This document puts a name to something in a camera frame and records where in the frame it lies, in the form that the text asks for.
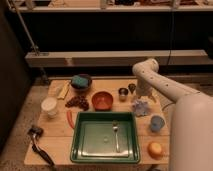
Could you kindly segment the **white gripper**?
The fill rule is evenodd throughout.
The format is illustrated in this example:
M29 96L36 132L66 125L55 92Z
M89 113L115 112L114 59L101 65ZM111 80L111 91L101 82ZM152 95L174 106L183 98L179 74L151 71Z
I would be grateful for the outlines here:
M137 80L136 94L139 97L141 97L141 96L149 96L149 99L151 99L153 102L156 102L155 97L152 95L152 87L151 87L151 85L148 84L147 82L145 82L144 80ZM137 95L133 95L132 103L134 103L138 99Z

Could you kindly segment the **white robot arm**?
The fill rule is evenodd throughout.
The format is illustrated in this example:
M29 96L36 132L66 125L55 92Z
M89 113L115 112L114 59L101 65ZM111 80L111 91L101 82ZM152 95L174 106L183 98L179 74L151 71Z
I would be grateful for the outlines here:
M151 58L133 65L136 94L155 88L174 104L171 119L169 171L213 171L213 97L158 73Z

